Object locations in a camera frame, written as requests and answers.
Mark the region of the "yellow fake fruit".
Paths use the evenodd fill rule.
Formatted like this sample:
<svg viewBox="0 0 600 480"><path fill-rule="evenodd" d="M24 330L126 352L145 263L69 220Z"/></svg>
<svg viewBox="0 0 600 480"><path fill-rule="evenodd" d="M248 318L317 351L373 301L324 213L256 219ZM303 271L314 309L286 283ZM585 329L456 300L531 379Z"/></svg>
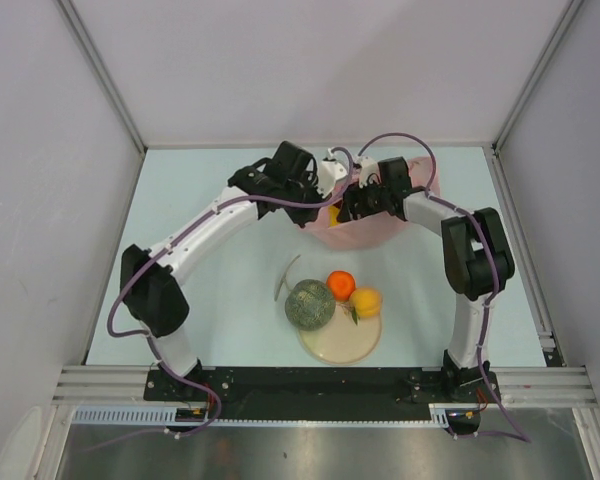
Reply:
<svg viewBox="0 0 600 480"><path fill-rule="evenodd" d="M361 319L369 319L380 314L383 296L379 290L371 287L356 289L349 297L349 309L355 324Z"/></svg>

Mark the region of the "orange fake orange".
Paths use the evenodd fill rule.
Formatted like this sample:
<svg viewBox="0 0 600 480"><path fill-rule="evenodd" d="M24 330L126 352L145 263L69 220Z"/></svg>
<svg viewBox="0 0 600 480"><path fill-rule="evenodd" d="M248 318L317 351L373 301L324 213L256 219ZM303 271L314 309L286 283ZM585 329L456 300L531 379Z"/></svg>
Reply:
<svg viewBox="0 0 600 480"><path fill-rule="evenodd" d="M326 285L339 301L346 301L356 290L355 278L350 273L342 270L331 272Z"/></svg>

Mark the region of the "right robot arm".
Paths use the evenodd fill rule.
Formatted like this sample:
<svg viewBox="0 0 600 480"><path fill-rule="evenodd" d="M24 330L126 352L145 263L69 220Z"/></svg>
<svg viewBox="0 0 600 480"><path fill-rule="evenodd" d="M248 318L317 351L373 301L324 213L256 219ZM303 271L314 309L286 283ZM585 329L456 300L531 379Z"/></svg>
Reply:
<svg viewBox="0 0 600 480"><path fill-rule="evenodd" d="M439 197L428 184L415 185L402 157L377 162L362 156L355 166L357 181L344 193L339 222L387 213L441 238L445 276L456 293L441 388L449 399L464 401L478 385L490 384L486 349L492 307L515 273L499 213L493 208L469 211Z"/></svg>

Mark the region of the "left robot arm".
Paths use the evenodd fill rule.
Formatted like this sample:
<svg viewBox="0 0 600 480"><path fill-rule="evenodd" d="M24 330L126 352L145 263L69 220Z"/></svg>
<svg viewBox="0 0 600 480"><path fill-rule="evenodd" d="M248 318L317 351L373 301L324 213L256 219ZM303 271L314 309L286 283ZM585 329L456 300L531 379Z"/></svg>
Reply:
<svg viewBox="0 0 600 480"><path fill-rule="evenodd" d="M183 293L194 268L231 236L283 209L304 227L338 200L351 181L351 161L340 163L330 149L317 160L288 141L270 157L237 170L211 204L177 232L149 249L129 246L122 254L120 293L140 326L158 364L168 371L166 387L177 398L194 397L201 387L199 358L184 331L190 307Z"/></svg>

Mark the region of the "yellow fake mango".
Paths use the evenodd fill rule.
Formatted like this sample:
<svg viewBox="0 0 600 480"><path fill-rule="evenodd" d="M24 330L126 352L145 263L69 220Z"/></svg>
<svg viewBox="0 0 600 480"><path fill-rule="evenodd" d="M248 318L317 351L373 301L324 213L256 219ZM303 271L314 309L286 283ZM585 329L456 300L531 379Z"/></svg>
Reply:
<svg viewBox="0 0 600 480"><path fill-rule="evenodd" d="M328 219L329 219L329 226L333 227L339 224L338 221L338 215L340 213L340 209L335 206L335 205L331 205L328 207Z"/></svg>

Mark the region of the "green fake melon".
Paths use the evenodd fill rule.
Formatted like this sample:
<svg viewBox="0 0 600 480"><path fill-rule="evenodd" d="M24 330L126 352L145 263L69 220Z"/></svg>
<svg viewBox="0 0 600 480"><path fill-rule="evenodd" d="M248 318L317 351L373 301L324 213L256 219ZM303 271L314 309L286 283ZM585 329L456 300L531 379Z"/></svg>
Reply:
<svg viewBox="0 0 600 480"><path fill-rule="evenodd" d="M289 274L301 258L296 255L284 268L274 288L274 301L284 298L283 313L299 331L313 332L332 319L337 301L325 282L304 278L291 284Z"/></svg>

